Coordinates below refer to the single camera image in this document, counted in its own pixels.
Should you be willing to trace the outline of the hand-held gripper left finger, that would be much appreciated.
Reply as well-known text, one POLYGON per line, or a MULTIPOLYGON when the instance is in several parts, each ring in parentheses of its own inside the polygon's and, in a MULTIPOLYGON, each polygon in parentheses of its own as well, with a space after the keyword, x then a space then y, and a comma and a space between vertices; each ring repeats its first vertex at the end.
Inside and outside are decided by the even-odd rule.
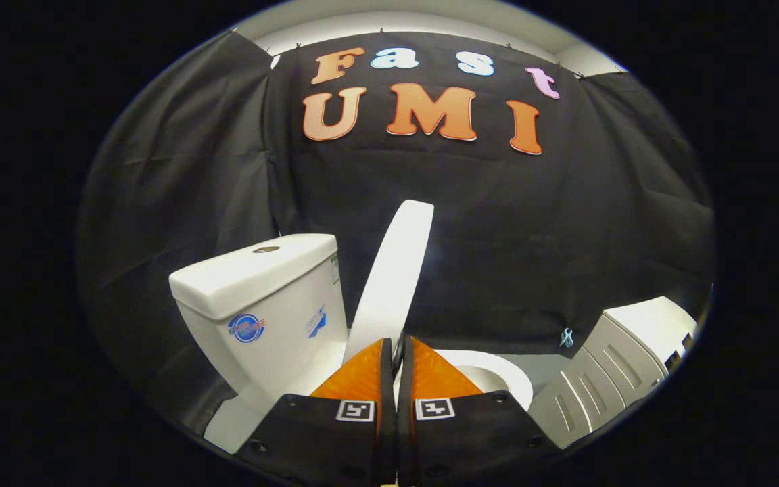
POLYGON ((311 394, 282 395, 236 459, 289 486, 395 483, 393 357, 390 339, 377 340, 311 394))

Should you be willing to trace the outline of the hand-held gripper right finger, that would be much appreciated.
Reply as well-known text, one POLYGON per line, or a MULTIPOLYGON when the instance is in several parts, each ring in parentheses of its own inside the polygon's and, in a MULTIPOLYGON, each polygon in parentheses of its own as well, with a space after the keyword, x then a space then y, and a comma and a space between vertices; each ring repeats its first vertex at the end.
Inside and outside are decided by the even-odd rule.
POLYGON ((464 373, 415 337, 403 346, 396 472, 401 486, 523 486, 563 456, 510 381, 464 373))

